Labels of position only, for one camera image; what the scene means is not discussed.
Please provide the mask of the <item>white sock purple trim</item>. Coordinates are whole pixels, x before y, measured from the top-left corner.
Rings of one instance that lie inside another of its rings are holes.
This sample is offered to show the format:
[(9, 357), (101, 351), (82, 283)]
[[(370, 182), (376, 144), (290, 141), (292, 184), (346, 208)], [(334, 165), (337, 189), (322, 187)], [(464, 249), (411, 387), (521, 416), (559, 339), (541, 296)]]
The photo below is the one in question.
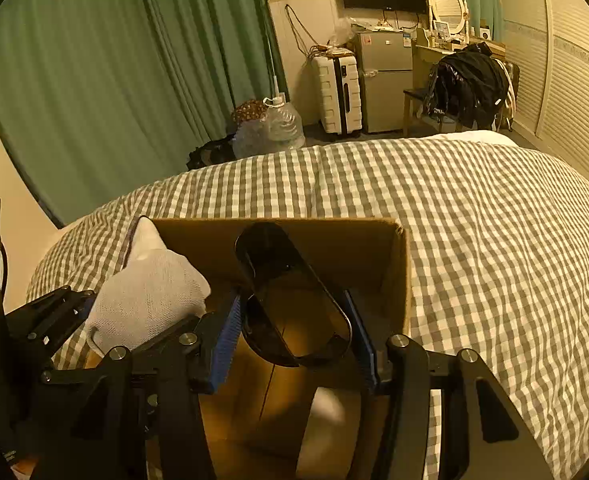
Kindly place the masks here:
[(103, 358), (117, 346), (134, 350), (188, 315), (206, 313), (211, 287), (154, 223), (139, 218), (124, 268), (99, 289), (84, 325), (90, 349)]

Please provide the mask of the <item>small grey fridge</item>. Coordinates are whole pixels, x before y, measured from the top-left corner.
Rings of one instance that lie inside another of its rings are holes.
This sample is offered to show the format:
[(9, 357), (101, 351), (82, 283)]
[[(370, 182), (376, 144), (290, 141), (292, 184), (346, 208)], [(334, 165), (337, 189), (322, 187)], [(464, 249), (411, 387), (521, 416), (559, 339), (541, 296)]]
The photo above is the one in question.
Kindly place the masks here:
[(354, 46), (368, 133), (404, 127), (405, 90), (413, 87), (413, 52), (402, 32), (357, 32)]

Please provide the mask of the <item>wooden chair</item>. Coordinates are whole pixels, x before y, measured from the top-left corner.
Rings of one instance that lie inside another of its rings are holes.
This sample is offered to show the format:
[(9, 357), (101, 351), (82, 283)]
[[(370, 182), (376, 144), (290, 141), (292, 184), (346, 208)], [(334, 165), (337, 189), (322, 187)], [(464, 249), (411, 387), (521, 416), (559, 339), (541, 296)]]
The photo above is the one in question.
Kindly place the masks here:
[(445, 120), (448, 120), (449, 122), (451, 122), (454, 125), (455, 132), (460, 132), (463, 130), (472, 130), (472, 129), (491, 130), (491, 131), (498, 131), (501, 128), (510, 129), (512, 126), (512, 122), (515, 119), (515, 108), (517, 107), (517, 92), (515, 91), (515, 83), (513, 82), (513, 78), (512, 78), (512, 74), (511, 74), (511, 64), (501, 62), (500, 60), (497, 60), (497, 58), (495, 58), (495, 60), (505, 70), (506, 75), (508, 76), (508, 78), (510, 80), (510, 84), (509, 84), (509, 91), (508, 91), (506, 103), (503, 104), (503, 108), (501, 109), (500, 113), (497, 115), (495, 122), (493, 123), (491, 128), (479, 129), (479, 128), (477, 128), (477, 126), (473, 126), (472, 128), (465, 128), (463, 125), (460, 125), (459, 122), (457, 122), (457, 120), (455, 120), (451, 117), (448, 117), (448, 116), (428, 116), (427, 114), (424, 113), (423, 107), (422, 107), (422, 102), (423, 102), (423, 98), (425, 95), (425, 90), (427, 90), (427, 88), (414, 89), (413, 87), (411, 87), (410, 89), (404, 91), (405, 98), (406, 98), (407, 105), (408, 105), (406, 110), (409, 113), (409, 116), (411, 118), (415, 118), (415, 119), (430, 118), (430, 119), (435, 120), (437, 122), (437, 124), (439, 125), (439, 132), (442, 132), (443, 122), (445, 122)]

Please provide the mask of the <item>black sunglasses case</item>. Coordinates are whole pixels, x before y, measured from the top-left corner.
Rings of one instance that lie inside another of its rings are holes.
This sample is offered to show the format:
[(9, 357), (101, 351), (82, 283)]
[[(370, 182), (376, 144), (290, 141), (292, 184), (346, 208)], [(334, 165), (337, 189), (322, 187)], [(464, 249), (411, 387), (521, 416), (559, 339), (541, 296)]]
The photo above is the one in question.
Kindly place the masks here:
[(250, 281), (240, 296), (241, 330), (258, 356), (281, 367), (308, 368), (343, 358), (352, 323), (279, 224), (247, 226), (235, 254)]

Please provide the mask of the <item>wooden dressing table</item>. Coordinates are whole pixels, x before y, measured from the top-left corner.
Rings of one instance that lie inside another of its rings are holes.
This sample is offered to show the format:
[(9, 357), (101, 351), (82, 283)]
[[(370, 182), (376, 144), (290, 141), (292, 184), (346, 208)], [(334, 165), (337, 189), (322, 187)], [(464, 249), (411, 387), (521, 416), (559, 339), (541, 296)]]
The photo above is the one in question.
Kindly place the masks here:
[[(505, 44), (489, 40), (486, 40), (485, 44), (491, 49), (494, 58), (506, 61)], [(454, 54), (454, 51), (423, 46), (422, 44), (418, 44), (417, 41), (413, 41), (411, 43), (411, 56), (413, 57), (413, 88), (427, 88), (432, 66), (439, 63), (444, 56), (451, 54)]]

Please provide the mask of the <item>green curtain left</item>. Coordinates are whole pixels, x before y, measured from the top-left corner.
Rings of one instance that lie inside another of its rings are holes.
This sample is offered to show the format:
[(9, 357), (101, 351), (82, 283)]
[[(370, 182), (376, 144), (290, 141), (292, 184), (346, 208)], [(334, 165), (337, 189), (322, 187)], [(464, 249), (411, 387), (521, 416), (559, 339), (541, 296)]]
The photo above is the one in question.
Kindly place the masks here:
[(282, 79), (267, 0), (0, 4), (0, 138), (60, 224), (180, 174)]

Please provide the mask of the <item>white oval mirror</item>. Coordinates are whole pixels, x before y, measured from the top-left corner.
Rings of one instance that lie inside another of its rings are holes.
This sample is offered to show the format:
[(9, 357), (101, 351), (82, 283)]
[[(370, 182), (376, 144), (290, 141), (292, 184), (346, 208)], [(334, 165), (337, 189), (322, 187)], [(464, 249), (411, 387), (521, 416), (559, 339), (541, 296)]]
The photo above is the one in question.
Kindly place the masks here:
[(469, 20), (468, 4), (465, 0), (430, 0), (433, 18), (446, 23), (452, 35), (465, 32)]

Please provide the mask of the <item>grey checked bed cover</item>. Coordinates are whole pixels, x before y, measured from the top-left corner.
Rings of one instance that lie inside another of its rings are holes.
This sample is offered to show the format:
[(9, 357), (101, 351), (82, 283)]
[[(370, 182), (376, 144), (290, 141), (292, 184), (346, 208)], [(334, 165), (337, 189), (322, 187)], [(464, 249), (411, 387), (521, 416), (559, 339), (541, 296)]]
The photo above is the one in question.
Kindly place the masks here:
[(589, 459), (589, 182), (518, 146), (424, 139), (347, 142), (191, 170), (78, 220), (26, 296), (98, 289), (151, 218), (392, 218), (409, 232), (410, 333), (480, 352), (552, 474)]

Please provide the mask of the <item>white suitcase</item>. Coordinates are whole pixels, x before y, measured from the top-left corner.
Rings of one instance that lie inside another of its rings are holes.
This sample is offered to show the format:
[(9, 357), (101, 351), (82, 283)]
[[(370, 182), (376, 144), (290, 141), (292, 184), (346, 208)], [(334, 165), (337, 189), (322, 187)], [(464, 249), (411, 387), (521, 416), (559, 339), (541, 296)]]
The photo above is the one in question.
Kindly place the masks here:
[(346, 136), (360, 130), (360, 86), (355, 56), (316, 56), (311, 61), (311, 66), (323, 130), (337, 136)]

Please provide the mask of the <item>black backpack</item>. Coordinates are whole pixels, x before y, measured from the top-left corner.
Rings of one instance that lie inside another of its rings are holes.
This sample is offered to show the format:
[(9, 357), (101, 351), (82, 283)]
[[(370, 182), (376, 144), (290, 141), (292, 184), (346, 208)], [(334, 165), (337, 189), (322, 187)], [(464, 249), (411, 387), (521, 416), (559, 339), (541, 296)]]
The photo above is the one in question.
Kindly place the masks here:
[(448, 116), (465, 128), (492, 127), (510, 80), (485, 42), (445, 55), (432, 66), (422, 102), (428, 116)]

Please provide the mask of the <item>clear water jug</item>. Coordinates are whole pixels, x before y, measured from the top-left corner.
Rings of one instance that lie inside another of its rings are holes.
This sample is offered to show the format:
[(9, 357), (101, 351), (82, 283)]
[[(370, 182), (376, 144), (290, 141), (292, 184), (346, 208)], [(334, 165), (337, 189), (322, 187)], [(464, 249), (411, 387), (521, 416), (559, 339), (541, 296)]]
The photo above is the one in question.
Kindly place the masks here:
[(232, 113), (237, 130), (232, 137), (232, 151), (237, 158), (247, 158), (305, 146), (302, 118), (283, 93), (263, 101), (242, 103)]

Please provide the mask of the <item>open cardboard box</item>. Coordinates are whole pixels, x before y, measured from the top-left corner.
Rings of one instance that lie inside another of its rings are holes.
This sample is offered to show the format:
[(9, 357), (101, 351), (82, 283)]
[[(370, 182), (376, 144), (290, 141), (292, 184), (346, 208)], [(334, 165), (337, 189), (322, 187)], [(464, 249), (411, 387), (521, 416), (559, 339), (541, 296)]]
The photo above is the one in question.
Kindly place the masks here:
[(372, 459), (408, 258), (389, 219), (141, 218), (86, 339), (131, 360), (163, 478), (342, 479)]

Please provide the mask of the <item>white louvered wardrobe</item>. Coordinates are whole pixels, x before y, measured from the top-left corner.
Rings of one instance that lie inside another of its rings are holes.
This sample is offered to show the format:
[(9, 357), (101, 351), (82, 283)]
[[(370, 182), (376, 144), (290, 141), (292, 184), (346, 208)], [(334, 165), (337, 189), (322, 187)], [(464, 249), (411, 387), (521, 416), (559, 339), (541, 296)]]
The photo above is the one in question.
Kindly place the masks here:
[(589, 181), (589, 5), (501, 0), (507, 58), (520, 66), (515, 125)]

